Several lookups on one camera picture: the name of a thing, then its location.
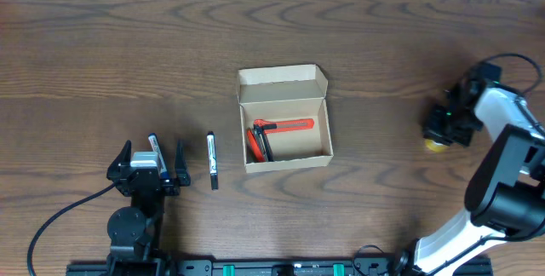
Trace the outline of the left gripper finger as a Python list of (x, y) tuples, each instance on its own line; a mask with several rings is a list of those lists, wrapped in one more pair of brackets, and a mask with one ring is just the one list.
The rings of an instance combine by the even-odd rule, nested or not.
[(121, 152), (114, 158), (106, 171), (106, 178), (109, 181), (118, 181), (124, 169), (129, 167), (131, 157), (131, 141), (126, 141)]
[(175, 151), (175, 174), (181, 186), (191, 185), (191, 176), (188, 172), (182, 142), (178, 141)]

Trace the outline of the yellow tape roll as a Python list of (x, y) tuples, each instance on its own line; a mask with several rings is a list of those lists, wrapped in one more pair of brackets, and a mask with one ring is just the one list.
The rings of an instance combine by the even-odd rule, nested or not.
[(431, 139), (426, 139), (424, 143), (425, 143), (425, 147), (431, 152), (443, 152), (448, 148), (448, 146), (438, 143)]

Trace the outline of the red stapler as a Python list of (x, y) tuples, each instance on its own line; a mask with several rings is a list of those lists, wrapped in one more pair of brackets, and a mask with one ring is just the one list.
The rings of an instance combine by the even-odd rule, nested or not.
[(270, 147), (265, 130), (255, 124), (252, 129), (246, 130), (246, 138), (256, 162), (273, 162), (273, 151)]

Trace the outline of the red utility knife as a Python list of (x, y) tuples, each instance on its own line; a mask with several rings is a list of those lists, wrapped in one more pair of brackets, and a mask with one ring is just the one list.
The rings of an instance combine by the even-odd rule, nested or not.
[(254, 121), (254, 126), (263, 129), (266, 134), (273, 134), (312, 129), (314, 127), (314, 120), (312, 118), (284, 121), (267, 121), (264, 119), (256, 119)]

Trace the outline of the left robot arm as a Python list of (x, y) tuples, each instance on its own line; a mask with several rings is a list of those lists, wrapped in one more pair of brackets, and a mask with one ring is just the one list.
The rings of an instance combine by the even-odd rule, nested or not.
[(182, 144), (177, 144), (174, 173), (162, 172), (160, 164), (154, 152), (132, 153), (127, 141), (107, 169), (106, 178), (131, 199), (130, 205), (115, 211), (107, 223), (111, 239), (106, 259), (109, 276), (177, 274), (177, 264), (159, 249), (159, 242), (164, 200), (191, 185)]

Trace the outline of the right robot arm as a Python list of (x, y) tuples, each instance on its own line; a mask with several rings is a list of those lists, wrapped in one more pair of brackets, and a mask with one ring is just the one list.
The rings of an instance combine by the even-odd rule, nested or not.
[(491, 58), (472, 66), (422, 126), (430, 149), (468, 147), (487, 130), (492, 145), (468, 183), (464, 206), (431, 235), (403, 250), (393, 275), (453, 275), (495, 246), (544, 234), (544, 128), (526, 92), (501, 82)]

